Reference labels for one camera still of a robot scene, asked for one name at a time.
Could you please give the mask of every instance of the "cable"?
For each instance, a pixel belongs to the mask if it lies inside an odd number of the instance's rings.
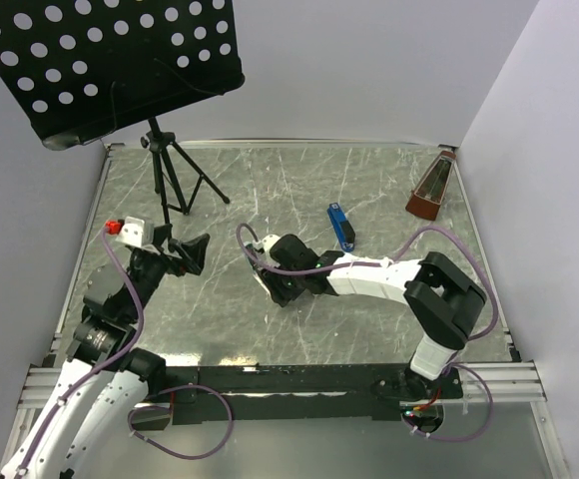
[[[491,425],[491,420],[493,418],[493,396],[491,395],[491,390],[489,389],[489,386],[487,386],[487,383],[485,382],[485,380],[480,377],[480,375],[474,371],[473,369],[471,369],[470,367],[465,366],[464,364],[458,364],[458,363],[450,363],[448,364],[448,366],[453,366],[453,367],[457,367],[459,369],[464,369],[465,371],[467,371],[469,374],[471,374],[473,377],[475,377],[480,384],[482,384],[482,387],[485,389],[485,393],[487,394],[487,417],[485,419],[485,422],[482,424],[482,426],[480,426],[480,428],[475,431],[472,432],[471,434],[468,434],[466,436],[462,436],[462,437],[443,437],[443,436],[437,436],[435,434],[426,434],[422,431],[420,431],[414,424],[412,424],[411,422],[409,422],[405,417],[403,417],[403,421],[405,422],[405,424],[407,424],[409,426],[409,428],[411,429],[411,431],[421,437],[424,437],[426,439],[429,439],[431,441],[438,441],[438,442],[467,442],[467,441],[471,441],[472,439],[476,439],[478,437],[480,437]]]
[[[335,269],[340,269],[342,267],[352,266],[351,262],[346,262],[346,263],[333,264],[330,266],[324,266],[324,267],[319,267],[319,268],[314,268],[314,269],[305,269],[302,271],[287,271],[285,269],[278,269],[277,267],[273,267],[270,264],[267,264],[264,261],[261,261],[260,259],[258,259],[256,257],[255,254],[251,253],[246,248],[245,244],[243,243],[243,239],[241,237],[241,231],[243,230],[243,228],[245,228],[246,230],[248,230],[250,232],[250,234],[252,235],[252,237],[254,238],[255,241],[259,240],[259,237],[257,236],[256,232],[254,231],[254,229],[250,225],[248,225],[246,223],[239,224],[237,226],[237,242],[239,243],[239,246],[241,247],[241,250],[243,251],[243,253],[246,255],[246,257],[248,257],[256,265],[258,265],[264,269],[267,269],[271,272],[274,272],[276,274],[281,274],[281,275],[285,275],[285,276],[304,276],[304,275],[308,275],[308,274],[316,274],[319,272],[333,271]],[[405,244],[400,248],[400,250],[392,258],[392,260],[393,261],[399,261],[404,256],[404,254],[409,250],[409,248],[411,247],[413,242],[416,241],[420,235],[422,235],[423,233],[426,233],[426,232],[440,233],[440,234],[444,235],[445,237],[447,237],[451,242],[453,242],[455,244],[455,246],[460,250],[460,252],[462,252],[462,254],[465,256],[465,258],[469,261],[469,263],[471,264],[471,267],[473,267],[474,271],[476,272],[478,279],[480,279],[480,282],[483,284],[485,290],[487,291],[487,296],[489,296],[489,300],[491,301],[491,308],[492,308],[491,321],[482,331],[477,332],[476,334],[472,334],[471,336],[469,336],[468,340],[473,341],[474,339],[479,339],[483,336],[486,336],[494,329],[494,327],[498,323],[498,317],[500,315],[500,312],[498,310],[498,301],[496,300],[496,296],[493,292],[493,287],[491,286],[491,283],[489,282],[487,275],[480,268],[480,266],[478,265],[478,262],[476,261],[476,258],[473,256],[473,254],[471,254],[471,252],[469,252],[467,247],[463,244],[463,242],[454,233],[452,233],[449,230],[446,230],[444,228],[437,227],[436,225],[427,225],[425,227],[422,227],[422,228],[418,229],[405,242]],[[378,262],[368,262],[368,261],[354,261],[353,265],[369,266],[369,267],[382,267],[382,265]],[[462,364],[451,362],[451,361],[453,361],[453,359],[456,357],[457,354],[458,354],[458,351],[456,351],[455,353],[453,353],[451,355],[451,357],[449,358],[449,361],[447,361],[448,364],[445,367],[445,371],[449,371],[451,369],[451,366],[455,366],[455,367],[458,367],[460,369],[466,370],[467,372],[472,374],[474,377],[476,377],[482,383],[482,385],[484,386],[485,391],[487,393],[487,399],[489,401],[489,408],[487,411],[487,419],[486,419],[485,423],[480,427],[480,429],[478,429],[475,433],[470,434],[470,435],[465,436],[465,437],[462,437],[462,438],[455,438],[455,439],[454,438],[436,437],[436,436],[431,436],[431,435],[427,436],[426,434],[420,432],[418,429],[414,429],[416,433],[418,433],[424,437],[429,437],[432,440],[441,441],[441,442],[465,442],[465,441],[469,441],[471,439],[475,439],[476,437],[479,437],[489,427],[489,424],[491,423],[491,417],[493,415],[493,397],[491,396],[491,391],[489,390],[489,387],[484,382],[484,380],[475,371],[473,371],[469,367],[464,366]],[[426,407],[429,407],[435,400],[436,400],[436,398],[432,399],[431,402],[429,402],[426,405]],[[411,423],[409,423],[408,421],[406,421],[406,422],[409,426],[412,427],[412,429],[414,428],[414,426]]]
[[[436,393],[433,395],[433,399],[431,399],[428,403],[426,404],[422,404],[421,406],[415,406],[413,408],[414,411],[424,411],[425,409],[428,409],[434,402],[436,402],[438,400],[438,398],[440,397],[440,388],[438,388],[436,390]]]
[[[257,234],[255,233],[254,229],[250,225],[248,225],[247,223],[239,224],[237,226],[237,242],[239,243],[239,246],[241,247],[241,250],[243,251],[243,253],[256,265],[258,265],[264,269],[267,269],[268,271],[274,272],[276,274],[281,274],[284,276],[305,276],[308,274],[316,274],[319,272],[334,271],[335,269],[341,269],[343,267],[348,267],[348,266],[352,265],[351,262],[344,262],[341,264],[332,264],[330,266],[317,267],[317,268],[313,268],[313,269],[305,269],[302,271],[287,271],[285,269],[278,269],[277,267],[274,267],[270,264],[265,263],[264,261],[261,261],[260,259],[258,259],[256,257],[255,254],[251,253],[246,248],[245,244],[243,243],[243,238],[241,237],[241,231],[243,230],[243,228],[245,228],[246,230],[248,230],[250,232],[250,234],[252,235],[252,237],[254,238],[255,241],[259,240],[259,237],[257,237]],[[480,266],[478,265],[478,262],[476,261],[476,258],[469,252],[469,250],[467,249],[467,246],[465,246],[462,243],[462,241],[454,233],[452,233],[449,230],[446,230],[444,228],[437,227],[436,225],[428,225],[426,227],[422,227],[422,228],[418,229],[407,240],[407,242],[402,246],[402,248],[398,251],[398,253],[392,258],[392,260],[393,261],[399,261],[403,257],[403,255],[407,252],[407,250],[411,247],[413,242],[416,241],[416,239],[425,232],[440,233],[440,234],[446,236],[451,242],[453,242],[456,245],[456,247],[460,250],[460,252],[462,252],[462,254],[465,256],[467,261],[469,261],[469,263],[471,264],[471,267],[473,267],[474,271],[476,272],[478,279],[480,279],[480,282],[482,282],[485,290],[487,291],[487,295],[489,296],[489,300],[491,301],[491,308],[492,308],[491,321],[489,322],[487,327],[485,327],[482,331],[477,332],[476,334],[469,336],[469,340],[472,341],[474,339],[479,339],[483,336],[486,336],[487,334],[489,334],[493,330],[493,328],[498,323],[498,317],[499,317],[498,301],[496,300],[496,296],[493,292],[493,288],[491,287],[491,284],[489,283],[489,279],[487,279],[487,275],[480,268]],[[380,264],[379,262],[369,262],[369,261],[354,261],[353,265],[354,266],[382,267],[382,264]]]
[[[166,67],[170,71],[170,73],[172,73],[175,77],[177,77],[179,80],[181,80],[181,82],[186,87],[188,87],[190,90],[194,90],[195,92],[202,93],[204,95],[212,95],[213,97],[215,97],[217,95],[224,95],[226,93],[226,92],[213,92],[212,90],[203,90],[202,88],[195,87],[190,82],[188,82],[185,78],[183,78],[181,75],[179,75],[179,73],[177,73],[177,71],[174,68],[172,68],[170,65],[168,65],[166,62],[164,62],[160,58],[155,58],[154,61],[157,63],[160,63],[161,65]]]
[[[119,259],[115,255],[115,253],[112,251],[112,247],[108,243],[108,239],[106,237],[107,233],[108,233],[107,227],[104,227],[100,232],[100,238],[101,238],[101,241],[103,242],[103,248],[106,250],[106,253],[110,257],[112,264],[115,266],[115,268],[119,272],[119,275],[121,276],[121,279],[123,280],[123,283],[128,288],[128,292],[130,293],[130,296],[132,297],[132,301],[134,303],[134,306],[137,309],[137,316],[138,316],[137,332],[133,336],[133,338],[128,342],[128,344],[126,344],[124,347],[122,347],[119,350],[119,352],[117,352],[113,356],[109,357],[108,359],[103,361],[101,364],[94,366],[87,374],[84,374],[84,376],[81,377],[81,379],[79,379],[71,387],[69,387],[68,390],[65,393],[63,393],[63,395],[59,396],[57,402],[52,406],[52,408],[48,412],[48,415],[45,417],[45,419],[43,420],[43,422],[39,426],[37,433],[35,434],[34,438],[32,439],[32,442],[30,443],[30,447],[28,448],[28,451],[26,452],[25,456],[23,456],[23,460],[21,461],[21,464],[18,467],[18,471],[21,471],[24,473],[27,471],[28,465],[30,464],[30,461],[32,460],[32,456],[34,455],[37,448],[39,447],[39,444],[41,443],[41,440],[43,439],[44,434],[48,430],[48,427],[50,427],[50,423],[54,419],[54,416],[56,416],[59,409],[62,407],[59,405],[59,403],[61,402],[61,403],[63,403],[63,405],[65,405],[65,403],[67,403],[70,396],[72,396],[72,394],[74,394],[87,380],[89,380],[91,377],[95,376],[100,371],[102,371],[103,369],[105,369],[109,365],[113,364],[114,362],[116,362],[117,360],[119,360],[120,358],[125,356],[132,349],[132,347],[134,347],[134,345],[139,340],[139,336],[141,336],[141,333],[143,332],[143,326],[145,324],[145,317],[144,317],[144,313],[143,313],[143,306],[141,305],[141,300],[139,299],[139,294],[137,293],[137,290],[134,288],[134,285],[132,284],[132,281],[128,277],[125,269],[123,268],[123,265],[121,264],[121,262],[119,261]]]
[[[230,409],[230,404],[228,404],[228,401],[225,399],[225,397],[223,397],[221,395],[220,392],[215,391],[214,389],[208,387],[208,386],[203,386],[201,384],[185,384],[183,386],[176,386],[176,387],[171,387],[170,389],[165,389],[163,391],[161,391],[158,395],[161,394],[168,394],[168,393],[173,393],[176,391],[181,391],[184,389],[201,389],[203,391],[209,392],[210,394],[213,394],[215,396],[217,396],[219,398],[219,400],[223,403],[223,405],[226,408],[226,411],[228,411],[228,430],[226,431],[226,434],[223,436],[223,439],[221,439],[221,442],[219,442],[219,444],[214,448],[211,449],[208,452],[205,452],[203,454],[199,454],[198,456],[189,456],[187,454],[181,454],[179,452],[175,452],[172,449],[168,449],[167,447],[165,447],[162,444],[159,444],[157,441],[150,439],[149,437],[144,436],[143,434],[141,434],[139,431],[137,431],[134,426],[132,425],[132,418],[135,416],[135,414],[137,414],[139,411],[145,411],[145,410],[150,410],[150,411],[160,411],[160,410],[168,410],[165,407],[161,407],[161,406],[148,406],[148,407],[144,407],[142,409],[135,409],[133,411],[130,412],[130,414],[128,414],[128,427],[130,427],[130,430],[132,431],[132,434],[136,437],[138,437],[139,439],[147,442],[148,444],[150,444],[151,446],[156,447],[157,449],[159,449],[160,451],[165,452],[166,454],[169,454],[170,456],[176,457],[178,459],[186,459],[189,461],[196,461],[199,459],[205,459],[206,457],[210,457],[213,454],[217,453],[223,446],[226,445],[226,443],[228,442],[228,440],[230,439],[230,436],[232,435],[232,430],[234,429],[234,418],[232,416],[232,409]]]
[[[110,85],[110,103],[112,105],[112,121],[114,122],[114,127],[112,127],[112,130],[110,130],[108,133],[104,133],[100,137],[93,138],[92,140],[90,140],[86,143],[82,143],[81,146],[85,147],[87,145],[91,145],[94,142],[98,142],[98,141],[101,141],[101,143],[103,144],[103,140],[102,140],[103,138],[107,137],[108,135],[112,135],[113,133],[115,133],[119,129],[119,122],[117,119],[117,107],[115,106],[115,103],[114,103],[114,87],[116,87],[116,86],[117,86],[117,81],[115,80]]]

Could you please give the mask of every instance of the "tripod leg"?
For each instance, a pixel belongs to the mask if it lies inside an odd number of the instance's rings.
[[[170,177],[170,183],[172,184],[172,189],[174,190],[174,194],[177,197],[177,201],[181,207],[181,213],[184,215],[190,214],[190,207],[186,205],[186,199],[183,196],[183,192],[181,191],[181,185],[179,185],[179,179],[177,178],[177,172],[174,171],[174,166],[172,165],[172,160],[170,159],[170,154],[168,150],[163,148],[161,151],[161,155],[163,157],[163,164],[166,167],[166,171],[168,172],[168,176]]]
[[[166,196],[165,182],[163,181],[163,169],[161,167],[161,156],[158,153],[152,154],[154,164],[155,192],[161,196],[161,208],[163,209],[163,219],[166,225],[170,222],[170,211],[168,210],[168,197]]]
[[[160,173],[160,169],[157,168],[157,162],[152,160],[152,168],[154,169],[154,193],[156,193],[157,195],[161,194],[161,187],[160,187],[160,182],[159,182],[159,176],[163,176],[162,173]]]
[[[201,170],[201,168],[199,167],[199,165],[197,165],[196,163],[194,163],[194,160],[192,160],[192,158],[190,158],[190,155],[188,155],[183,148],[181,148],[181,146],[179,146],[179,144],[177,143],[172,143],[172,147],[179,153],[179,155],[181,155],[183,158],[185,158],[185,160],[190,164],[190,166],[192,168],[195,169],[195,171],[199,174],[199,176],[201,177],[201,180],[204,180],[206,182],[208,182],[208,185],[210,185],[210,188],[212,188],[215,193],[217,195],[219,195],[219,197],[221,197],[221,200],[223,200],[223,203],[225,203],[226,205],[230,202],[230,199],[228,197],[226,197],[223,192],[221,190],[219,190],[219,187],[217,187],[214,182],[212,180],[210,180],[208,178],[208,176],[205,174],[205,172],[203,170]]]

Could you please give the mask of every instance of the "brown metronome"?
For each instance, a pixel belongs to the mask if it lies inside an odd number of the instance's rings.
[[[411,198],[405,207],[408,212],[431,222],[436,219],[455,161],[454,153],[440,152],[411,192]]]

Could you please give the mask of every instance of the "black music stand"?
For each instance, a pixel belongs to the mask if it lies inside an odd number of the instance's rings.
[[[240,87],[232,0],[0,0],[0,77],[44,146],[65,150],[148,120],[166,223],[206,181],[156,117]],[[167,152],[199,174],[186,203]],[[167,201],[163,167],[179,205]]]

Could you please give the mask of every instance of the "black mounting plate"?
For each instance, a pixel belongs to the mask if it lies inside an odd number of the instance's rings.
[[[226,397],[237,420],[370,417],[398,421],[400,402],[433,397],[462,398],[458,371],[429,382],[407,364],[325,364],[290,366],[169,366],[166,387],[202,384]],[[169,402],[168,397],[154,402]],[[173,424],[225,420],[226,411],[211,394],[180,391]]]

